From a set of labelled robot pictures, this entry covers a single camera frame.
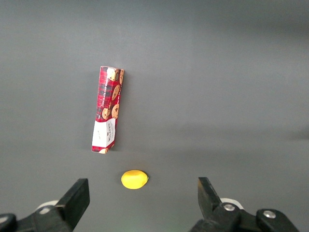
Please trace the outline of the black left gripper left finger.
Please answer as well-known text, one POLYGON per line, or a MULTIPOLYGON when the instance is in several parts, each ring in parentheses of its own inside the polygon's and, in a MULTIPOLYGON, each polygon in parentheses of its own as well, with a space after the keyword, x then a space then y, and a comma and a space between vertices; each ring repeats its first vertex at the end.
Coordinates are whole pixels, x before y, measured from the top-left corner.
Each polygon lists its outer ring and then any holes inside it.
POLYGON ((72 232, 90 203, 87 178, 78 179, 60 198, 41 204, 18 220, 13 213, 0 215, 2 232, 72 232))

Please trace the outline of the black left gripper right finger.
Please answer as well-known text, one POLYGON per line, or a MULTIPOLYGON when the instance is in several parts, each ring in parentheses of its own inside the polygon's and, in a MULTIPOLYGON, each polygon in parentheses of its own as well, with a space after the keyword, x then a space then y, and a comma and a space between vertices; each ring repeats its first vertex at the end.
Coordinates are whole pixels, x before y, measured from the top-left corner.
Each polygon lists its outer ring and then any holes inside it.
POLYGON ((252 215, 235 200, 220 198, 206 177, 198 178, 198 204, 203 215, 192 232, 297 232, 281 211, 269 208, 252 215))

